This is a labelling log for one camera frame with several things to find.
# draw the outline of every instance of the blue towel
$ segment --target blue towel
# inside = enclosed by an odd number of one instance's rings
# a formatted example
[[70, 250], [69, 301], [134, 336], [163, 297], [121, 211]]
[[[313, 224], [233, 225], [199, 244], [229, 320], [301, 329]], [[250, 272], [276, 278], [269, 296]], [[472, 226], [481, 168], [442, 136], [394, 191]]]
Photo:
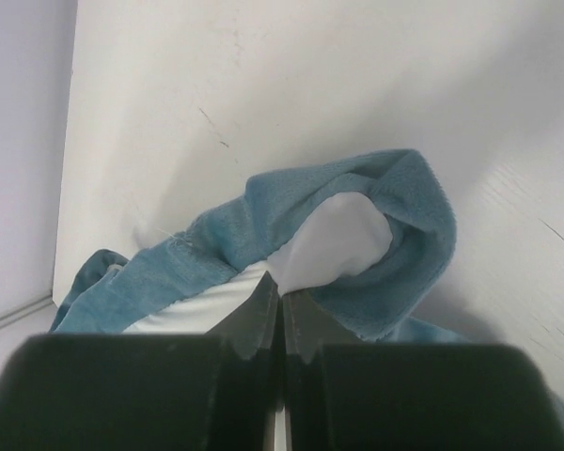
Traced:
[[[129, 262], [100, 251], [82, 268], [53, 330], [118, 333], [175, 301], [223, 284], [278, 250], [338, 193], [365, 195], [393, 240], [377, 264], [311, 295], [366, 340], [390, 334], [431, 288], [454, 250], [456, 226], [439, 183], [414, 150], [374, 152], [252, 177], [243, 196], [200, 215], [186, 231]], [[121, 271], [107, 271], [112, 264]], [[84, 274], [92, 274], [86, 289]]]

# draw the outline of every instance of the white fabric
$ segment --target white fabric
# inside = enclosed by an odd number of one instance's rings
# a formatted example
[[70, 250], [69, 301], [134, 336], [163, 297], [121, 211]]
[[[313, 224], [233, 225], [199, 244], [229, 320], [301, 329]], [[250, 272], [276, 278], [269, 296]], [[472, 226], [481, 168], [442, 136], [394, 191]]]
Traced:
[[226, 284], [140, 319], [123, 332], [205, 333], [248, 299], [266, 271], [278, 284], [280, 295], [321, 287], [365, 271], [384, 256], [392, 240], [388, 221], [367, 197], [335, 194], [315, 208], [267, 261], [247, 267]]

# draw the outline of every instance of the white table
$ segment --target white table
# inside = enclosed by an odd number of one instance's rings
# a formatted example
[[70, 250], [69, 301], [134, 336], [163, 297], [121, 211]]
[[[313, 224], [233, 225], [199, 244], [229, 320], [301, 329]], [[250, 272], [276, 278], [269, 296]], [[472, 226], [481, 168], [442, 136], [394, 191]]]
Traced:
[[564, 397], [564, 2], [79, 3], [55, 300], [273, 169], [418, 148], [458, 218], [419, 314]]

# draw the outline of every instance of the table surface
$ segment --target table surface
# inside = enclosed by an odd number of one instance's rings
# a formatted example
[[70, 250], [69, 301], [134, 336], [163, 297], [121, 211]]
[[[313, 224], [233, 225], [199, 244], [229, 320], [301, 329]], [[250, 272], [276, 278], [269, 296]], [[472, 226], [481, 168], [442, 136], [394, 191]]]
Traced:
[[419, 149], [459, 239], [416, 313], [564, 397], [564, 2], [80, 2], [66, 141], [58, 303], [251, 175]]

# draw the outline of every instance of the metal strip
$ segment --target metal strip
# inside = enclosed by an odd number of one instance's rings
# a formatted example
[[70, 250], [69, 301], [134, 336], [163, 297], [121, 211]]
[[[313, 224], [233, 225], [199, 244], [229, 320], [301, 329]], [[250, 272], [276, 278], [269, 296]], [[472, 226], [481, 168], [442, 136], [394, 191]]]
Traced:
[[52, 293], [48, 293], [34, 301], [12, 308], [0, 315], [0, 329], [3, 329], [13, 322], [28, 317], [53, 303]]

